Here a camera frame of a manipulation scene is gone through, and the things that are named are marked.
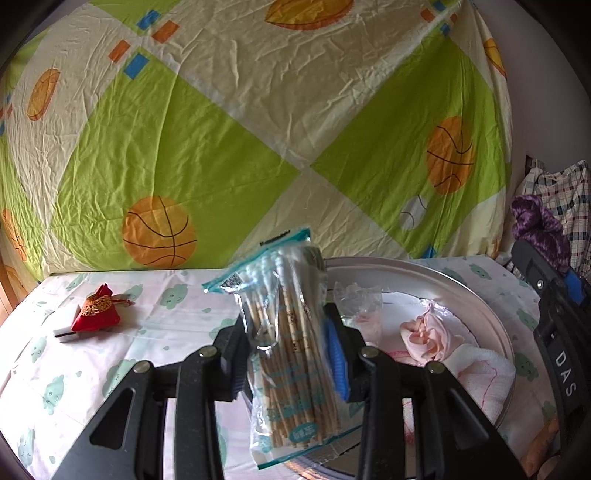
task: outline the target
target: blue square pattern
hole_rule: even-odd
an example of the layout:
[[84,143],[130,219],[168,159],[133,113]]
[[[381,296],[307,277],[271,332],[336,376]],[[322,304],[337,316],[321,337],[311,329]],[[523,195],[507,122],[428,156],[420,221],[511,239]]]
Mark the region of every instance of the blue square pattern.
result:
[[425,250],[425,253],[421,256],[421,258],[433,258],[437,255],[437,251],[433,248],[432,245]]
[[148,59],[144,57],[141,53],[135,54],[135,57],[131,59],[129,64],[125,67],[123,73],[125,73],[130,79],[135,80],[138,76],[138,73],[142,71],[142,69],[148,63]]
[[159,16],[160,14],[156,10],[150,10],[140,19],[139,22],[136,23],[136,25],[138,28],[146,30],[151,24],[158,20]]
[[444,23],[441,25],[441,27],[439,27],[439,30],[441,30],[441,33],[443,33],[444,37],[447,37],[449,35],[451,28],[449,28],[449,25]]
[[441,0],[437,0],[437,2],[433,4],[433,8],[438,12],[443,12],[446,9],[446,6],[443,5],[443,2]]

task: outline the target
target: white sheet with cloud print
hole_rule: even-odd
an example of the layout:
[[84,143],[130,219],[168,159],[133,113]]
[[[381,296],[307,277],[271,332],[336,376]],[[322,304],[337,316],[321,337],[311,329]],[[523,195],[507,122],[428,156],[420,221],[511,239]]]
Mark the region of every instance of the white sheet with cloud print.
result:
[[[488,257],[422,260],[468,285],[495,311],[514,344],[517,381],[499,431],[521,456],[555,412],[550,383],[532,337],[538,298]],[[233,298],[204,294],[215,270],[63,274],[46,279],[0,327],[0,430],[37,480],[52,477],[86,423],[135,361],[178,362],[238,314]],[[46,322],[51,312],[108,283],[136,298],[118,307],[122,321],[109,332],[59,343]],[[284,480],[286,465],[258,471],[249,453],[249,413],[243,400],[216,405],[220,449],[229,480]],[[167,412],[164,478],[173,479],[174,402]]]

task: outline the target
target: green and white bedding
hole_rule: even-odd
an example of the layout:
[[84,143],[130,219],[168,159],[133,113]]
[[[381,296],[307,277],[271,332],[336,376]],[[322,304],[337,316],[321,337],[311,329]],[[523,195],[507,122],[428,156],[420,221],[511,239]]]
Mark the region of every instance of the green and white bedding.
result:
[[25,293],[302,224],[327,257],[493,254],[505,76],[468,1],[94,0],[1,80],[0,250]]
[[[515,351],[517,377],[500,434],[520,458],[556,412],[550,380],[532,335],[537,293],[486,256],[432,258],[421,264],[476,292],[505,326]],[[55,473],[86,423],[135,361],[154,365],[183,360],[232,325],[231,296],[204,294],[201,284],[219,271],[163,270],[55,275],[43,281],[0,327],[0,431],[37,480]],[[60,306],[82,304],[102,283],[126,292],[131,307],[117,307],[111,331],[60,343],[52,317]],[[165,432],[164,478],[173,475],[174,402]],[[249,412],[242,397],[217,403],[220,448],[227,480],[296,480],[287,465],[258,471],[248,449]]]

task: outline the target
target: blue clip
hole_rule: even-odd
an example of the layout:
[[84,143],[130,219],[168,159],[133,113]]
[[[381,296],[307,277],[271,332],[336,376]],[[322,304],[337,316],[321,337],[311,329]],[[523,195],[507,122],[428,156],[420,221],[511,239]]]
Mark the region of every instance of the blue clip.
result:
[[336,334],[335,326],[331,321],[324,323],[324,334],[326,335],[326,347],[332,371],[335,390],[339,393],[343,401],[347,401],[349,396],[349,376],[347,374],[347,361]]
[[579,276],[573,271],[572,268],[569,269],[569,272],[566,274],[564,278],[564,284],[569,291],[570,299],[577,305],[581,305],[585,299],[583,284]]

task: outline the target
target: silver metal tray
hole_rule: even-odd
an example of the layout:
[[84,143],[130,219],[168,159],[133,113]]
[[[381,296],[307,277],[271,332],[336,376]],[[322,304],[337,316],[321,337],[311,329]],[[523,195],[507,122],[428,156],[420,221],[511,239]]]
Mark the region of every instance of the silver metal tray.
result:
[[[335,281],[361,287],[379,287],[436,301],[448,308],[470,329],[482,348],[493,350],[515,363],[511,339],[495,312],[472,290],[438,271],[413,262],[380,257],[340,257],[326,261],[329,291]],[[513,388],[505,400],[497,426],[511,402]],[[308,479],[350,480],[357,473],[360,432],[321,447],[286,465]],[[407,478],[414,477],[414,452],[407,449]]]

